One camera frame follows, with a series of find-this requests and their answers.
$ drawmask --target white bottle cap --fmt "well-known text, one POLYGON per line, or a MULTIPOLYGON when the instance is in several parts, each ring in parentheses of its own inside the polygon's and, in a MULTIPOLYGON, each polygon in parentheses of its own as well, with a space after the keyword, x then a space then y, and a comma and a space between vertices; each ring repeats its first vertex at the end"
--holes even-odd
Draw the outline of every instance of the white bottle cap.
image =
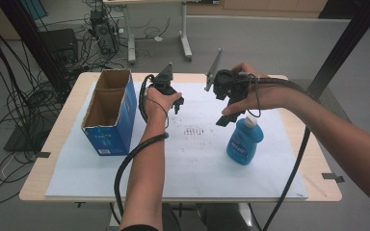
POLYGON ((257 118, 248 114, 245 118, 245 125, 252 128, 257 125, 257 118))

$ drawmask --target bottle label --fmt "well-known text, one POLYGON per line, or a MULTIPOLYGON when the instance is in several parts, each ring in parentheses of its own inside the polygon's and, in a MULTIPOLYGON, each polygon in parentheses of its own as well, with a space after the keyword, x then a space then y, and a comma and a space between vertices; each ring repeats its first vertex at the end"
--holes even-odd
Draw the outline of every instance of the bottle label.
POLYGON ((246 150, 245 146, 240 142, 237 136, 233 137, 230 141, 230 145, 234 148, 240 155, 243 157, 248 156, 248 151, 246 150))

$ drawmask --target table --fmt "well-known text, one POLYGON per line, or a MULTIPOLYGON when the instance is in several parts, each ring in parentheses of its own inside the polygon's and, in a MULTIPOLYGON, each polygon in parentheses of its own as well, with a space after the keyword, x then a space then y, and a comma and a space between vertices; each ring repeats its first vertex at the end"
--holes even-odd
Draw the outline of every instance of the table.
MULTIPOLYGON (((192 52, 191 47, 188 42, 188 37, 186 35, 186 11, 187 11, 187 0, 103 0, 103 3, 105 5, 120 5, 122 9, 122 13, 124 16, 125 21, 125 28, 127 30, 128 34, 128 62, 130 64, 134 64, 136 62, 136 56, 135 56, 135 38, 134 35, 131 33, 131 26, 130 26, 130 13, 129 13, 129 7, 128 6, 135 6, 135 5, 146 5, 146 4, 181 4, 181 16, 182 16, 182 28, 179 32, 179 37, 182 42, 182 47, 184 49, 185 57, 189 60, 192 60, 192 52)), ((162 8, 165 8, 165 6, 159 6, 160 9, 157 11, 161 11, 162 8)), ((149 7, 146 7, 144 13, 149 13, 151 11, 149 7)))
MULTIPOLYGON (((141 82, 147 74, 133 73, 134 81, 141 82)), ((46 190, 55 170, 55 165, 70 128, 87 97, 90 86, 99 77, 99 73, 83 73, 79 76, 72 92, 54 125, 42 152, 50 152, 48 158, 38 158, 33 166, 28 179, 26 180, 20 198, 28 201, 71 201, 71 202, 114 202, 114 198, 104 197, 73 197, 73 196, 46 196, 46 190)), ((200 82, 206 80, 204 74, 183 74, 175 73, 173 79, 177 83, 200 82)), ((291 141, 294 153, 300 148, 304 125, 294 115, 285 110, 280 110, 282 121, 285 125, 289 140, 291 141)), ((321 173, 329 173, 330 168, 318 145, 318 142, 311 136, 304 158, 300 166, 300 172, 308 191, 308 198, 304 201, 339 201, 342 197, 338 186, 333 180, 326 180, 321 173)))

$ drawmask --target cardboard box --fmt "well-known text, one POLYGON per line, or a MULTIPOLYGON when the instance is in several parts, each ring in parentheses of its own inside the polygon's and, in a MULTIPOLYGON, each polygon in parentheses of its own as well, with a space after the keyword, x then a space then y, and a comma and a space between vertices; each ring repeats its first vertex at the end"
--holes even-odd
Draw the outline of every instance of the cardboard box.
POLYGON ((128 155, 136 108, 131 71, 103 70, 82 122, 82 130, 98 155, 128 155))

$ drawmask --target wooden tabletop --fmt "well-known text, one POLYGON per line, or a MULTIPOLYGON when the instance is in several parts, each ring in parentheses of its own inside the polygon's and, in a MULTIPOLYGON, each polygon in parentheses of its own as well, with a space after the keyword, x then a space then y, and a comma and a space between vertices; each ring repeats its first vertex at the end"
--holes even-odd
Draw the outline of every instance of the wooden tabletop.
MULTIPOLYGON (((134 81, 142 82, 148 73, 133 73, 134 81)), ((20 191, 20 198, 29 201, 97 201, 114 202, 105 198, 81 198, 75 197, 49 197, 45 195, 51 177, 55 170, 55 165, 62 147, 68 137, 69 131, 77 117, 83 102, 85 101, 90 86, 96 82, 100 73, 87 72, 82 73, 73 90, 71 91, 67 102, 65 103, 49 137, 42 148, 42 152, 50 152, 48 158, 38 158, 20 191)), ((206 81, 204 74, 185 74, 174 73, 173 81, 177 83, 203 83, 206 81)), ((294 153, 299 152, 304 134, 304 124, 292 113, 280 109, 282 121, 294 153)), ((311 135, 307 148, 304 153, 302 163, 299 168, 308 191, 308 199, 305 201, 339 201, 342 194, 334 180, 326 180, 322 173, 331 173, 330 167, 324 157, 324 154, 314 138, 311 135)))

